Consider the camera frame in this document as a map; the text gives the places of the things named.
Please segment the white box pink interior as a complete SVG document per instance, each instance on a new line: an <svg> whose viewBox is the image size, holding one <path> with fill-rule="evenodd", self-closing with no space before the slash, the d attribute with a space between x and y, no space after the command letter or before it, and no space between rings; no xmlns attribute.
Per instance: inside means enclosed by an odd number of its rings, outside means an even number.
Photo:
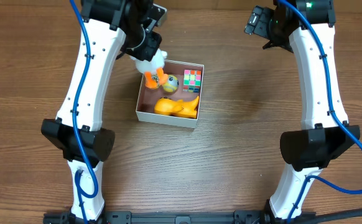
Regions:
<svg viewBox="0 0 362 224"><path fill-rule="evenodd" d="M201 74L201 85L198 93L192 93L183 91L183 79L185 75L185 70L197 70ZM141 86L139 90L139 95L137 99L136 114L139 121L148 122L148 123L158 123L166 124L171 126L180 126L185 128L196 128L198 117L199 117L199 106L200 102L197 105L197 118L180 118L176 116L165 116L161 114L154 113L154 106L160 97L168 97L171 100L184 100L192 101L197 96L202 98L202 86L203 86L203 75L204 75L205 66L202 64L188 63L188 62L179 62L174 60L165 60L164 73L168 75L175 75L179 80L179 87L174 93L167 93L163 90L162 87L151 90L145 86L145 78L142 78Z"/></svg>

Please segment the yellow ball with grey eye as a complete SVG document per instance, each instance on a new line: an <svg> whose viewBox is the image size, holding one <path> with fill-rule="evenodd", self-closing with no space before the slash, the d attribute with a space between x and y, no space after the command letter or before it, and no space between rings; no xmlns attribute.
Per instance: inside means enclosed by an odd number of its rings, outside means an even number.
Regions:
<svg viewBox="0 0 362 224"><path fill-rule="evenodd" d="M179 87L179 80L175 75L168 75L167 82L162 87L167 93L173 93Z"/></svg>

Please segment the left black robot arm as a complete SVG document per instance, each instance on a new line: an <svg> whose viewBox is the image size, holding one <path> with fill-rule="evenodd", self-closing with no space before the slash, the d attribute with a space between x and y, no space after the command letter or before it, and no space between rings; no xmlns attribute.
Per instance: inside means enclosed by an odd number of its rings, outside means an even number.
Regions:
<svg viewBox="0 0 362 224"><path fill-rule="evenodd" d="M72 173L73 205L47 213L44 223L106 223L103 164L115 133L102 127L106 90L117 59L129 55L141 73L163 75L166 52L154 31L167 16L153 1L82 1L72 6L81 29L80 47L66 97L42 134L66 159Z"/></svg>

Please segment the orange dinosaur toy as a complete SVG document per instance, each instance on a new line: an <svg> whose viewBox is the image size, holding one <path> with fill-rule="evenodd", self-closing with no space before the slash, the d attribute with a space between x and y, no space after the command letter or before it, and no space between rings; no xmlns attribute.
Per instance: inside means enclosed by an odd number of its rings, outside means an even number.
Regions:
<svg viewBox="0 0 362 224"><path fill-rule="evenodd" d="M198 115L197 107L199 100L199 96L192 101L175 101L170 98L160 98L155 104L154 113L166 116L176 116L179 118L196 119Z"/></svg>

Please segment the white plush duck toy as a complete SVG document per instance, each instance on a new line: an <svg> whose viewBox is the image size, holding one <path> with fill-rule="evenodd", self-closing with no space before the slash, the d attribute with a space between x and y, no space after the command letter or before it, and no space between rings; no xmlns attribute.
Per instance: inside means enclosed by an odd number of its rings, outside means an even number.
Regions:
<svg viewBox="0 0 362 224"><path fill-rule="evenodd" d="M130 56L130 58L135 61L137 70L144 75L146 79L145 85L147 88L152 90L157 89L152 87L152 77L157 77L159 79L160 86L167 82L168 74L164 73L163 70L167 56L167 52L161 51L161 49L157 50L150 62L147 60L140 61Z"/></svg>

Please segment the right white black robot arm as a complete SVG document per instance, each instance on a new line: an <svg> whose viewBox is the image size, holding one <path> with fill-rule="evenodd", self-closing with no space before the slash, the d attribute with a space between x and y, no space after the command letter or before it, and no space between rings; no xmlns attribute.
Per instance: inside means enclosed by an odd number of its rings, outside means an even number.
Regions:
<svg viewBox="0 0 362 224"><path fill-rule="evenodd" d="M329 163L354 146L360 127L345 112L336 74L333 1L274 1L275 9L256 6L245 33L267 39L265 49L280 47L297 62L302 95L301 129L281 134L285 167L267 200L262 223L306 221L302 205L313 182Z"/></svg>

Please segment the orange round fan toy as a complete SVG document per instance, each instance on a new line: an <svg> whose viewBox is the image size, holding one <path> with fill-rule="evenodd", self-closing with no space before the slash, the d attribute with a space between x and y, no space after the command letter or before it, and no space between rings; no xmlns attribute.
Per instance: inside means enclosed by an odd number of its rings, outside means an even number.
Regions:
<svg viewBox="0 0 362 224"><path fill-rule="evenodd" d="M153 88L160 87L159 79L157 77L152 77L151 79L152 79L152 87Z"/></svg>

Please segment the colourful puzzle cube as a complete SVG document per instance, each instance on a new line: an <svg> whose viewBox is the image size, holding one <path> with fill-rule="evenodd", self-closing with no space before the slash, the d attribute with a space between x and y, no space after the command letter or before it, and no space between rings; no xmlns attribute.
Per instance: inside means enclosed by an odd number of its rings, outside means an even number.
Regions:
<svg viewBox="0 0 362 224"><path fill-rule="evenodd" d="M184 70L182 90L190 93L199 93L202 86L202 71Z"/></svg>

